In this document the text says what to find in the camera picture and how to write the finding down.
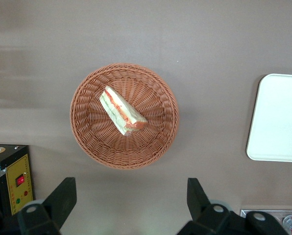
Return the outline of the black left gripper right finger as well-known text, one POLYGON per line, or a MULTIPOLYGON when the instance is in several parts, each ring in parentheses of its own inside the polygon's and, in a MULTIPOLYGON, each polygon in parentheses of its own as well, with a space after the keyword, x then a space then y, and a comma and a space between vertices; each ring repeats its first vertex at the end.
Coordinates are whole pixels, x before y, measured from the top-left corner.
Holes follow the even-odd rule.
POLYGON ((179 235, 240 235, 241 228, 227 207, 212 204, 196 178, 187 182, 187 205, 192 217, 179 235))

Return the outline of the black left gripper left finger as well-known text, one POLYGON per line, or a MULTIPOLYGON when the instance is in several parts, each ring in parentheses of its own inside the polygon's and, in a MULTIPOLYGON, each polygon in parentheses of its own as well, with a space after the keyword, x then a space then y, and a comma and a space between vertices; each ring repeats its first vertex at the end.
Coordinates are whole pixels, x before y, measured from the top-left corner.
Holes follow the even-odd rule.
POLYGON ((42 202, 32 202, 17 215, 23 235, 59 235, 77 202, 76 180, 65 178, 42 202))

